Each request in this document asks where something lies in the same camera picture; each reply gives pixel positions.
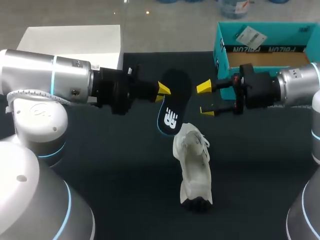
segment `black table surface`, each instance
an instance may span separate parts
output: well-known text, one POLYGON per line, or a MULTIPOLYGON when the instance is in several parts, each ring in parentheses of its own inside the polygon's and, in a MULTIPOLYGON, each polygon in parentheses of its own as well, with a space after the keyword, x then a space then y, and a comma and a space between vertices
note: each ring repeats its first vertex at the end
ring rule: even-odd
MULTIPOLYGON (((186 71, 194 86, 216 78, 212 52, 124 54, 124 69, 137 64, 142 80, 160 80, 169 68, 186 71)), ((14 128, 1 100, 4 138, 14 128)), ((214 203, 206 213, 180 206, 181 167, 173 138, 157 129, 160 103, 136 101, 126 116, 108 107, 67 109, 65 155, 54 170, 91 206, 98 240, 286 239, 288 209, 317 167, 311 111, 199 114, 200 104, 210 102, 219 103, 219 94, 193 96, 184 120, 210 142, 214 203)))

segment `white sneaker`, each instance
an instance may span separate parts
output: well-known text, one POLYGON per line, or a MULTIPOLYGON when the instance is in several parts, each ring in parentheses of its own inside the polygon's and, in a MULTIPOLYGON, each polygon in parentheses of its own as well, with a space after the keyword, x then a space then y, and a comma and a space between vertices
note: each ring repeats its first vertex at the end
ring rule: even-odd
POLYGON ((174 136, 173 156, 180 161, 183 178, 180 202, 187 207, 202 210, 213 204, 209 145, 191 123, 182 124, 180 132, 174 136))

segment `teal cardboard box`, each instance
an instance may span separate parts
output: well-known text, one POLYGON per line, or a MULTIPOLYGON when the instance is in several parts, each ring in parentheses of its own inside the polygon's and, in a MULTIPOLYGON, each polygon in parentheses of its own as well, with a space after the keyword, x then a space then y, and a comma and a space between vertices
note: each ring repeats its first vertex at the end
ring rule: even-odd
MULTIPOLYGON (((282 68, 320 62, 319 42, 318 23, 219 22, 213 51, 217 78, 230 78, 242 64, 275 76, 282 68)), ((220 93, 224 100, 235 99, 232 87, 220 93)))

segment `water bottle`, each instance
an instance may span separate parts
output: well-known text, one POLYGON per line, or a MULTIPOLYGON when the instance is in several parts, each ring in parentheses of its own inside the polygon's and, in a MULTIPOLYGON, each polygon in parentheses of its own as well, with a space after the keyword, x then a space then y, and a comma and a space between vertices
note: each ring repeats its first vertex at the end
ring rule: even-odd
POLYGON ((289 0, 269 0, 269 1, 275 4, 285 4, 289 0))
POLYGON ((218 0, 222 15, 230 19, 243 18, 248 13, 249 0, 218 0))

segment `shoe insole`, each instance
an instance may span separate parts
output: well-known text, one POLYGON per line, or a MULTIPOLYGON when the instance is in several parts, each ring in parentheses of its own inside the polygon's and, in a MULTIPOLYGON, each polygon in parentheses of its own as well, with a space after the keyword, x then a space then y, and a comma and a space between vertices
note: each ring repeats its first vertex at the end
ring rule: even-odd
POLYGON ((166 95, 163 99, 157 126, 161 133, 175 136, 184 122, 186 107, 192 94, 192 83, 184 71, 177 69, 166 71, 160 82, 170 89, 171 95, 166 95))

